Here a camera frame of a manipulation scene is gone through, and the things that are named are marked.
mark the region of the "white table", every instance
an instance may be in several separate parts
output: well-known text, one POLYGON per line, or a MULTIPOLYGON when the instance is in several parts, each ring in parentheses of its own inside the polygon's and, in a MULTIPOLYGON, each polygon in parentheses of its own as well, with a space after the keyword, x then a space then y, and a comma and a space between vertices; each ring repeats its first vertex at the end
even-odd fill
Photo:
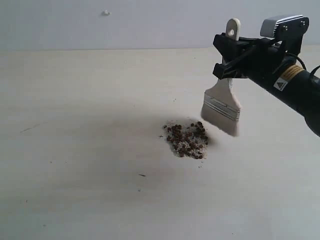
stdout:
MULTIPOLYGON (((301 57, 311 70, 320 47, 301 57)), ((255 83, 234 80, 239 137, 205 124, 202 168, 158 137, 168 120, 200 120, 220 59, 213 48, 2 53, 0 239, 318 239, 320 139, 255 83)))

